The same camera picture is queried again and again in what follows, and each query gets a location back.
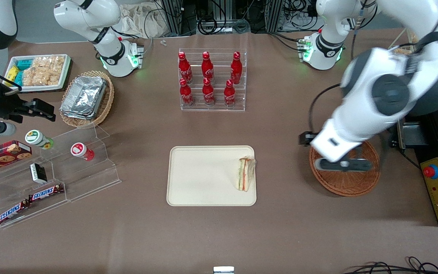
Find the cookie box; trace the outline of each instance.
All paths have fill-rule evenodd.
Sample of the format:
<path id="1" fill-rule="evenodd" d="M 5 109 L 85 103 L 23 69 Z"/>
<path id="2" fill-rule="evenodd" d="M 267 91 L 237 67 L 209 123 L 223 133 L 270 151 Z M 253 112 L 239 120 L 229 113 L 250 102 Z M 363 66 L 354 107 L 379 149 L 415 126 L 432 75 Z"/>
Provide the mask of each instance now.
<path id="1" fill-rule="evenodd" d="M 0 145 L 0 168 L 11 163 L 30 158 L 32 149 L 16 140 Z"/>

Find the small jar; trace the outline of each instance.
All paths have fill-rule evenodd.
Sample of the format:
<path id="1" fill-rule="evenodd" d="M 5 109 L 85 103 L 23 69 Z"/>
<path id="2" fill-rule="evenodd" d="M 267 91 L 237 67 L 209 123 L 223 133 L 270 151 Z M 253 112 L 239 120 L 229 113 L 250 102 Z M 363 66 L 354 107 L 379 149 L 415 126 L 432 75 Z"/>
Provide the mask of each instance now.
<path id="1" fill-rule="evenodd" d="M 87 146 L 83 143 L 75 143 L 71 147 L 70 152 L 75 157 L 83 158 L 86 161 L 90 161 L 94 158 L 94 151 L 87 148 Z"/>
<path id="2" fill-rule="evenodd" d="M 43 133 L 40 130 L 30 130 L 26 136 L 25 141 L 34 146 L 38 146 L 42 149 L 50 149 L 52 146 L 54 146 L 54 141 L 43 135 Z"/>

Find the foil container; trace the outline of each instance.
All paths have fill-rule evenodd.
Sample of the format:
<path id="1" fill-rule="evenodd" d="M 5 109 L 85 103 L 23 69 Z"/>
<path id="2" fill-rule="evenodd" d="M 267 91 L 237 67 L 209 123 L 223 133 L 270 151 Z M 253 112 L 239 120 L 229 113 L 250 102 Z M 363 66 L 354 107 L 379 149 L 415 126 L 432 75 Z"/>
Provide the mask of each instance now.
<path id="1" fill-rule="evenodd" d="M 105 90 L 103 78 L 80 76 L 68 90 L 60 111 L 70 118 L 92 120 L 97 116 Z"/>

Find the emergency stop button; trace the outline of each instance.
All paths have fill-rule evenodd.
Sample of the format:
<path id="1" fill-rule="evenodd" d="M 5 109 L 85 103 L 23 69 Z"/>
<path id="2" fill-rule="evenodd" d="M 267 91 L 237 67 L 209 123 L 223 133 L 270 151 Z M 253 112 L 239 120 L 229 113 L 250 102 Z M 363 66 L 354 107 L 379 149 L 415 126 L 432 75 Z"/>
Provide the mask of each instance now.
<path id="1" fill-rule="evenodd" d="M 429 165 L 428 167 L 425 167 L 423 172 L 424 172 L 425 177 L 428 177 L 431 179 L 438 178 L 438 167 L 436 165 Z"/>

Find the small black box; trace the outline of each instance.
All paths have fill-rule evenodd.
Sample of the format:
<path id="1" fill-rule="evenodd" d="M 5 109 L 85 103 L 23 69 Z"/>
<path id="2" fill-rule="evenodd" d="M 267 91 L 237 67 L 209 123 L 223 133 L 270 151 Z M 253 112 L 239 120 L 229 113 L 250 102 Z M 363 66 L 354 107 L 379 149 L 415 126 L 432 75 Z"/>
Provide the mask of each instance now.
<path id="1" fill-rule="evenodd" d="M 37 182 L 38 184 L 47 183 L 47 173 L 45 173 L 44 167 L 37 163 L 33 163 L 30 165 L 30 170 L 32 172 L 32 179 L 34 182 Z"/>

